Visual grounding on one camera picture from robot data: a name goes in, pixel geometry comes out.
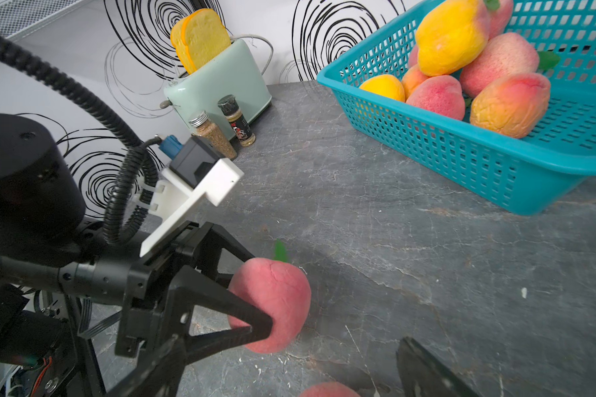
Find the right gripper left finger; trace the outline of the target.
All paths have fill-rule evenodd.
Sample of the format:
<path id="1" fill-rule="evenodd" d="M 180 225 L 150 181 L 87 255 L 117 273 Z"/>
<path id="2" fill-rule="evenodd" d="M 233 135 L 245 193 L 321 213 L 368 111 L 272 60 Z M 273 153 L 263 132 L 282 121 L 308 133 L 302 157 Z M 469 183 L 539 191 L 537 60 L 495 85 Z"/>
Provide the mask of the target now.
<path id="1" fill-rule="evenodd" d="M 140 361 L 105 396 L 176 396 L 185 358 L 184 341 L 175 335 Z"/>

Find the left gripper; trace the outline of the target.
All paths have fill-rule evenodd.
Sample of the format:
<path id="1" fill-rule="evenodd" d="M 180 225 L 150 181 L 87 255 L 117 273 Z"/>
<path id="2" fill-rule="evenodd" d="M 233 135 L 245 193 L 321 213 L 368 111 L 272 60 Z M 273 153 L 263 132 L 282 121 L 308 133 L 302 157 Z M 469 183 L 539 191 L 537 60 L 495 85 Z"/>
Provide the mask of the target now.
<path id="1" fill-rule="evenodd" d="M 223 251 L 241 262 L 254 258 L 224 227 L 184 223 L 146 256 L 139 250 L 147 233 L 138 233 L 125 245 L 109 246 L 99 234 L 102 230 L 102 223 L 91 223 L 79 233 L 46 239 L 0 224 L 0 281 L 121 306 L 127 292 L 139 299 L 146 296 L 157 267 L 166 264 L 176 242 L 175 264 L 184 267 L 167 287 L 156 347 L 181 342 L 188 365 L 271 335 L 272 317 L 228 289 L 235 275 L 219 272 Z M 18 316 L 8 314 L 7 307 L 8 296 L 0 290 L 0 352 L 7 348 L 8 328 Z"/>

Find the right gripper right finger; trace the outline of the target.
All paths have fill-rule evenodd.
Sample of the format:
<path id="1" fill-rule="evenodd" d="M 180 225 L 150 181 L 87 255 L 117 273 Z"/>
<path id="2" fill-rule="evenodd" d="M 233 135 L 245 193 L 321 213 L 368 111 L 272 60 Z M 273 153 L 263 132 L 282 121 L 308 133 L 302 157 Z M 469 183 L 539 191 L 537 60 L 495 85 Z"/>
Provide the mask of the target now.
<path id="1" fill-rule="evenodd" d="M 404 337 L 400 341 L 396 358 L 405 396 L 478 397 L 474 390 L 412 337 Z"/>

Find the yellow pepper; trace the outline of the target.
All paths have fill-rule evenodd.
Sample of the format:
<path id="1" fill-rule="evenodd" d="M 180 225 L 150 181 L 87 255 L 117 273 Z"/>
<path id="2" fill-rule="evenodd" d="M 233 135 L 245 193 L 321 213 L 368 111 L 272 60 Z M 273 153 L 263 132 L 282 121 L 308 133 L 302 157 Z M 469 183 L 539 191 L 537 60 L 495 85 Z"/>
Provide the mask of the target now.
<path id="1" fill-rule="evenodd" d="M 489 32 L 490 15 L 483 1 L 444 1 L 417 29 L 417 65 L 430 77 L 452 74 L 481 54 Z"/>
<path id="2" fill-rule="evenodd" d="M 374 76 L 364 81 L 359 88 L 372 94 L 405 103 L 407 93 L 400 79 L 391 74 Z"/>

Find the orange peach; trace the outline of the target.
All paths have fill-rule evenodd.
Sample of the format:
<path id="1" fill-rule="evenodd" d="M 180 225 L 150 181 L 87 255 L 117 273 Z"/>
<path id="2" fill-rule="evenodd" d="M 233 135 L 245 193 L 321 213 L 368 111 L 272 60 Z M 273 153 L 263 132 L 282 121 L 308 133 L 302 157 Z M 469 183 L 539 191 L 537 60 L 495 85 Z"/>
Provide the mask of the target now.
<path id="1" fill-rule="evenodd" d="M 521 73 L 496 79 L 472 102 L 470 124 L 521 139 L 546 115 L 551 81 L 542 74 Z"/>
<path id="2" fill-rule="evenodd" d="M 416 88 L 424 83 L 429 77 L 421 72 L 419 65 L 414 65 L 402 77 L 402 85 L 407 99 L 409 99 Z"/>

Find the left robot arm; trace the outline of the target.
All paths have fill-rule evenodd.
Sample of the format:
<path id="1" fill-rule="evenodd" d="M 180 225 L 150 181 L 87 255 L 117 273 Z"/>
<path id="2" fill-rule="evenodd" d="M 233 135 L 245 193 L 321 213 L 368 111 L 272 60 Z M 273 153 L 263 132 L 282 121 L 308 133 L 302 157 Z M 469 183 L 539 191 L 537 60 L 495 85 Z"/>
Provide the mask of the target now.
<path id="1" fill-rule="evenodd" d="M 18 395 L 104 396 L 89 327 L 93 303 L 120 307 L 116 352 L 137 368 L 114 396 L 173 396 L 186 366 L 267 338 L 273 319 L 229 291 L 221 254 L 250 252 L 224 228 L 187 214 L 220 203 L 241 170 L 192 138 L 157 170 L 141 140 L 74 79 L 0 36 L 0 62 L 43 82 L 127 147 L 101 222 L 85 203 L 49 131 L 0 113 L 0 363 Z"/>

